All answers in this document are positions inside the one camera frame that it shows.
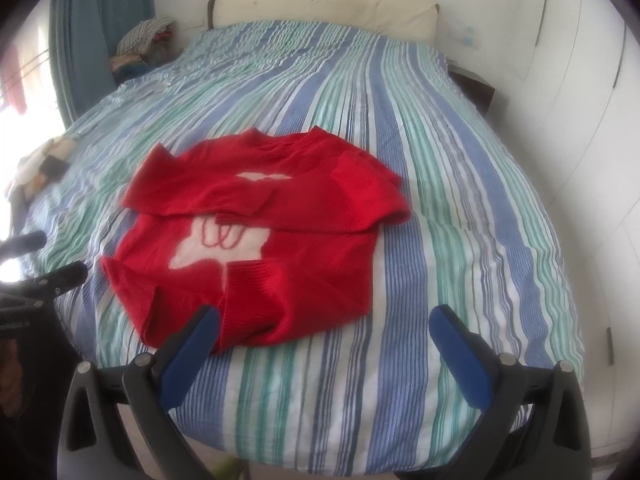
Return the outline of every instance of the metal screw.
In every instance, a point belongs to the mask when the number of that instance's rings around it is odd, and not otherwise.
[[[500,354],[500,362],[505,366],[513,366],[518,362],[518,360],[515,355],[504,352]]]
[[[563,372],[571,373],[571,372],[574,371],[574,367],[571,365],[571,363],[569,363],[567,361],[560,361],[559,365],[560,365],[560,369]]]
[[[137,355],[135,359],[133,359],[133,362],[135,362],[137,366],[147,366],[151,362],[151,354],[145,352]]]
[[[78,373],[85,374],[91,370],[91,363],[89,361],[82,361],[78,365]]]

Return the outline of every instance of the sweater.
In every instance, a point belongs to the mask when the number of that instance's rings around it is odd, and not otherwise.
[[[123,198],[136,222],[102,267],[155,348],[202,304],[220,311],[216,351],[329,330],[370,312],[379,226],[410,216],[400,183],[318,127],[180,156],[158,144]]]

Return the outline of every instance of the headboard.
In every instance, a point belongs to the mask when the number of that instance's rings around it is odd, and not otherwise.
[[[433,0],[209,0],[209,28],[258,20],[331,22],[396,40],[433,44]]]

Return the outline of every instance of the blue gripper pad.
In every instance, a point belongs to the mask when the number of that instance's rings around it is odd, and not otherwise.
[[[488,345],[478,334],[469,332],[449,305],[440,305],[431,311],[429,334],[466,402],[472,408],[487,410],[493,398],[494,378],[482,362],[486,351],[482,355],[478,345],[489,349]]]
[[[209,307],[194,316],[202,317],[175,351],[159,378],[159,402],[166,412],[182,404],[220,333],[220,313],[216,308]]]

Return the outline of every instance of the red cloth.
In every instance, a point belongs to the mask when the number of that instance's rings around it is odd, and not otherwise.
[[[216,350],[270,345],[340,326],[371,307],[378,226],[410,210],[400,177],[313,128],[157,145],[124,206],[136,224],[102,266],[151,346],[201,304],[222,314]]]

